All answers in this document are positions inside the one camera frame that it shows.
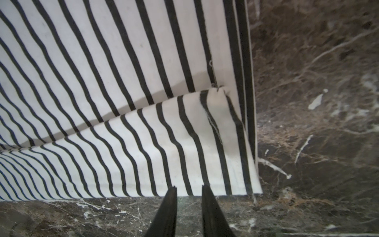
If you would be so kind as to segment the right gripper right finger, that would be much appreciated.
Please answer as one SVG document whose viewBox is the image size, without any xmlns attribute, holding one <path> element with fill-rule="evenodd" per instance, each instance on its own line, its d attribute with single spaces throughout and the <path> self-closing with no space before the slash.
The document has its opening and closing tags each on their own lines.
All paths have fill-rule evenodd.
<svg viewBox="0 0 379 237">
<path fill-rule="evenodd" d="M 235 237 L 208 185 L 202 186 L 201 211 L 204 237 Z"/>
</svg>

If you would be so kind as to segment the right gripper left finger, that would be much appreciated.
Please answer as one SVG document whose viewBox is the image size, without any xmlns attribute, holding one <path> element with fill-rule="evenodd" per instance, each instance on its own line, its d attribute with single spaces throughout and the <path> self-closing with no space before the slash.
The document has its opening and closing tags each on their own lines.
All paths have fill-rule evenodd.
<svg viewBox="0 0 379 237">
<path fill-rule="evenodd" d="M 170 187 L 144 237 L 174 237 L 177 222 L 177 188 Z"/>
</svg>

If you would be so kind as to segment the black white striped tank top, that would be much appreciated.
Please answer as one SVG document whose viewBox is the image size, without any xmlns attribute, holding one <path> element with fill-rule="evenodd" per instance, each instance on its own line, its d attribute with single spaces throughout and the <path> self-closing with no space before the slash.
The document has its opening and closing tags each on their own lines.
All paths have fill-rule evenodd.
<svg viewBox="0 0 379 237">
<path fill-rule="evenodd" d="M 261 194 L 246 1 L 1 1 L 1 201 Z"/>
</svg>

